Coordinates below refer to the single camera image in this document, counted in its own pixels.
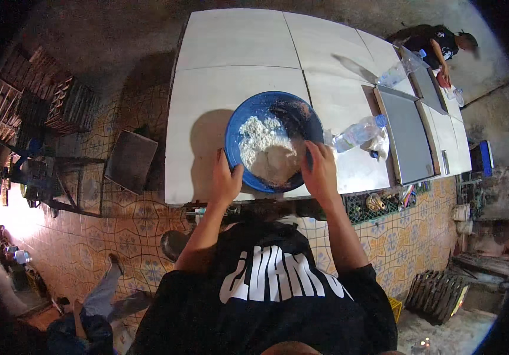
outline person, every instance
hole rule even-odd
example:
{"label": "person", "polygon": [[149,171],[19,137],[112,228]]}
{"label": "person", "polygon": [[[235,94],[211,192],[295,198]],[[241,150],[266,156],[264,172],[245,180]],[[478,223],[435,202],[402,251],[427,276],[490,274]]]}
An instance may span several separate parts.
{"label": "person", "polygon": [[333,152],[306,142],[308,191],[325,211],[338,277],[316,268],[291,219],[219,233],[244,167],[218,151],[206,212],[160,281],[128,354],[377,354],[397,347],[389,300],[337,193]]}
{"label": "person", "polygon": [[450,69],[447,60],[458,53],[459,49],[472,52],[476,59],[479,59],[479,47],[473,35],[466,32],[452,33],[444,25],[420,25],[404,43],[407,49],[418,52],[423,49],[426,52],[424,61],[433,69],[442,68],[444,80],[451,84]]}
{"label": "person", "polygon": [[[75,300],[73,310],[53,321],[47,328],[47,345],[52,354],[112,354],[110,323],[146,309],[151,295],[137,291],[111,305],[118,279],[123,274],[118,256],[109,254],[111,266],[101,281],[81,303]],[[60,304],[69,300],[61,298]]]}

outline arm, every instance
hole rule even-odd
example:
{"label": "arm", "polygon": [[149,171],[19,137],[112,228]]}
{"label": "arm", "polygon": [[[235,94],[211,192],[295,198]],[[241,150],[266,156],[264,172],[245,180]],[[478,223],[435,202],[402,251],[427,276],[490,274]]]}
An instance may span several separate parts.
{"label": "arm", "polygon": [[444,59],[444,56],[442,55],[442,48],[434,39],[430,39],[430,45],[432,45],[432,49],[434,49],[436,57],[442,65],[442,75],[444,76],[444,79],[446,79],[446,81],[451,85],[452,82],[450,81],[450,69],[446,63],[446,60]]}
{"label": "arm", "polygon": [[87,339],[87,334],[83,329],[83,324],[80,322],[80,311],[83,305],[79,302],[79,300],[75,300],[73,306],[73,317],[75,319],[75,335],[82,338]]}
{"label": "arm", "polygon": [[343,273],[368,265],[369,259],[337,193],[334,153],[322,143],[306,141],[306,146],[312,154],[314,166],[310,170],[304,158],[302,176],[308,191],[326,213],[329,243],[337,271]]}
{"label": "arm", "polygon": [[217,151],[213,167],[211,198],[201,222],[191,234],[187,245],[175,262],[174,270],[206,273],[213,257],[214,246],[225,210],[243,186],[244,167],[238,165],[233,174],[222,149]]}

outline blue bowl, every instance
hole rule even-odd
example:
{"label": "blue bowl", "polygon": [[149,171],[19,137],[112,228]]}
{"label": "blue bowl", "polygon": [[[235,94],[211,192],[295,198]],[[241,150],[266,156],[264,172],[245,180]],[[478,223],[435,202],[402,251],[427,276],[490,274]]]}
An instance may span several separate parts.
{"label": "blue bowl", "polygon": [[[323,143],[322,122],[312,107],[301,98],[283,91],[267,91],[246,99],[229,119],[225,131],[225,154],[231,168],[242,164],[239,144],[243,135],[239,128],[251,116],[260,120],[276,117],[291,136],[294,133],[301,135],[305,140]],[[253,175],[245,168],[243,182],[255,190],[265,193],[284,193],[304,184],[301,172],[294,174],[283,186],[271,185],[265,179]]]}

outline hand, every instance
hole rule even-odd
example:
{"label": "hand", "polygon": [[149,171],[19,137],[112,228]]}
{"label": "hand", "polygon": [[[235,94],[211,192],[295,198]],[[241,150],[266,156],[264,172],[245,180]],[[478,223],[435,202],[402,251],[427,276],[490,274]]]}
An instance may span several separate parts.
{"label": "hand", "polygon": [[217,150],[213,165],[213,183],[211,185],[210,202],[229,206],[241,192],[243,187],[243,164],[237,165],[233,173],[229,170],[229,162],[222,148]]}
{"label": "hand", "polygon": [[448,64],[442,65],[442,77],[443,79],[451,86],[452,82],[450,81],[450,68]]}
{"label": "hand", "polygon": [[82,308],[83,304],[76,299],[75,302],[73,302],[73,313],[80,314]]}
{"label": "hand", "polygon": [[322,209],[328,210],[341,203],[342,199],[337,193],[337,175],[334,153],[323,143],[305,141],[306,147],[312,154],[313,168],[310,170],[304,155],[302,160],[302,177],[306,188],[318,200]]}

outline black cap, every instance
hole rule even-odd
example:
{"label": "black cap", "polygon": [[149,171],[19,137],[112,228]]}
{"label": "black cap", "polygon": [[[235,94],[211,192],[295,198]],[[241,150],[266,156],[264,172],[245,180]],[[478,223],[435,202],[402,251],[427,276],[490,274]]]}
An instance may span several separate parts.
{"label": "black cap", "polygon": [[479,46],[477,45],[476,38],[471,33],[467,33],[467,32],[460,32],[459,34],[471,43],[471,45],[473,46],[473,48],[472,48],[473,56],[476,59],[479,59]]}

